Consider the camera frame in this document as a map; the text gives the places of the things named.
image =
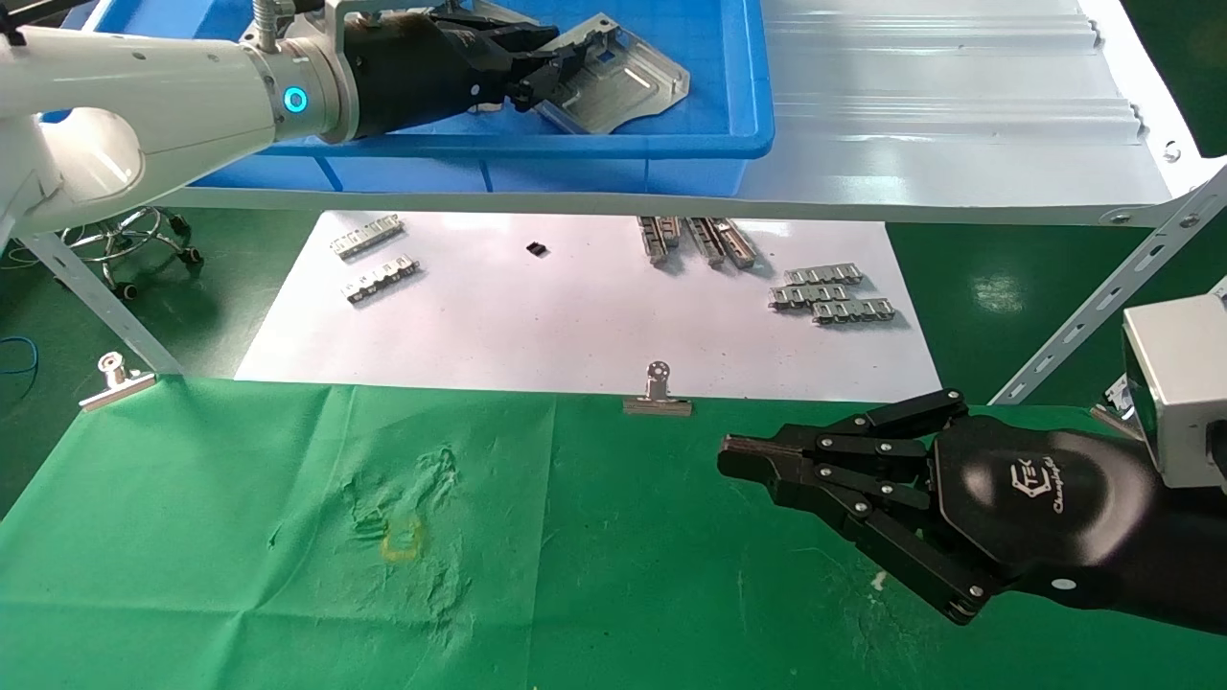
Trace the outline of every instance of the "robotic arm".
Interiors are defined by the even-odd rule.
[[[1135,307],[1125,334],[1145,441],[1012,427],[946,389],[728,436],[718,467],[815,513],[960,625],[1015,591],[1227,635],[1227,307]]]
[[[244,43],[26,26],[82,1],[0,5],[0,244],[124,212],[275,141],[340,144],[504,101],[529,110],[610,39],[545,49],[557,27],[455,0],[394,14],[396,0],[255,0]],[[296,15],[310,31],[286,38]]]

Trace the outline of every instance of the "green floor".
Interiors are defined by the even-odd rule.
[[[1206,156],[1227,153],[1227,6],[1128,0],[1139,33]],[[128,266],[144,291],[133,311],[194,372],[231,376],[293,264],[315,214],[185,210],[206,257],[199,277],[157,249]],[[1077,227],[890,227],[942,382],[984,401],[1147,235]],[[1178,254],[1133,303],[1205,292],[1227,273],[1227,217]],[[1119,316],[1032,397],[1090,404],[1120,374]],[[0,270],[0,336],[39,347],[33,389],[0,377],[0,514],[98,388],[97,357],[118,339],[40,266]],[[0,368],[25,357],[0,346]]]

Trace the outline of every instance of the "yellow stain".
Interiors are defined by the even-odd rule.
[[[411,561],[417,557],[417,552],[422,548],[422,540],[426,535],[426,525],[422,524],[422,519],[413,516],[410,521],[407,529],[404,532],[409,533],[409,548],[407,549],[394,549],[391,545],[393,538],[398,537],[398,532],[391,522],[384,525],[384,538],[379,543],[379,555],[390,564],[399,561]]]

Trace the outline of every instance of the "white shelf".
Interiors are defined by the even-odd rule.
[[[1156,226],[1222,166],[1198,155],[1119,0],[763,11],[778,134],[734,199],[194,188],[169,203],[1069,225],[1139,209],[1130,223]]]

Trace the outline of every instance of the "blue indicator light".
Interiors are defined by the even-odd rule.
[[[291,113],[301,113],[307,109],[307,92],[297,86],[287,88],[286,95],[281,101],[286,104],[286,109]]]

